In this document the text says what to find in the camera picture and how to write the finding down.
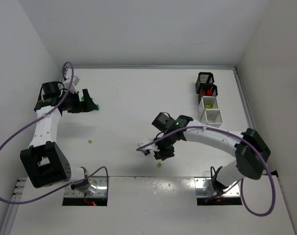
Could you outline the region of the red lego brick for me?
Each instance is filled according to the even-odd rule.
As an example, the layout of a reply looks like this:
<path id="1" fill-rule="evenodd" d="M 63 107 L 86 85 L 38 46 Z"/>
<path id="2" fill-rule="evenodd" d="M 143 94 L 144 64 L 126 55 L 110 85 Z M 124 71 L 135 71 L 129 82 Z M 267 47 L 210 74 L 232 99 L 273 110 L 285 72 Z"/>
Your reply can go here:
<path id="1" fill-rule="evenodd" d="M 212 90 L 203 90 L 203 96 L 213 96 Z"/>

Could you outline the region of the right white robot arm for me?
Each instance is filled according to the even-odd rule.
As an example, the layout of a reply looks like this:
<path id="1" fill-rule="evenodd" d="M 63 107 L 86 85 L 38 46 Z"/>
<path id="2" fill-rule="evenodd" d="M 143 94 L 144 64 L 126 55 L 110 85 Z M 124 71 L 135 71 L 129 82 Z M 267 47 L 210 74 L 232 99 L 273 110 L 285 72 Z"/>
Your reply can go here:
<path id="1" fill-rule="evenodd" d="M 259 180 L 271 154 L 260 134 L 251 128 L 244 132 L 226 131 L 188 116 L 180 115 L 173 119 L 165 113 L 159 113 L 152 125 L 162 136 L 138 144 L 137 150 L 144 155 L 153 153 L 155 159 L 164 161 L 174 157 L 177 141 L 188 141 L 214 147 L 235 158 L 214 171 L 206 186 L 211 195 L 222 194 L 234 182 L 244 178 Z"/>

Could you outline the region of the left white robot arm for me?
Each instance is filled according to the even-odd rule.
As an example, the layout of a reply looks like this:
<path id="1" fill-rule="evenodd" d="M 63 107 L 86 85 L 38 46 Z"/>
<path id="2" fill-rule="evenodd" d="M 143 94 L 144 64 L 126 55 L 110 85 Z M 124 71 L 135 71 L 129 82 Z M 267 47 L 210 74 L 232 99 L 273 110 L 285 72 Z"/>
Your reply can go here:
<path id="1" fill-rule="evenodd" d="M 83 89 L 79 96 L 76 85 L 79 77 L 63 82 L 46 82 L 40 89 L 34 108 L 37 118 L 35 133 L 29 147 L 20 152 L 22 164 L 35 188 L 42 188 L 71 178 L 68 160 L 57 145 L 57 129 L 63 112 L 72 114 L 99 110 Z"/>

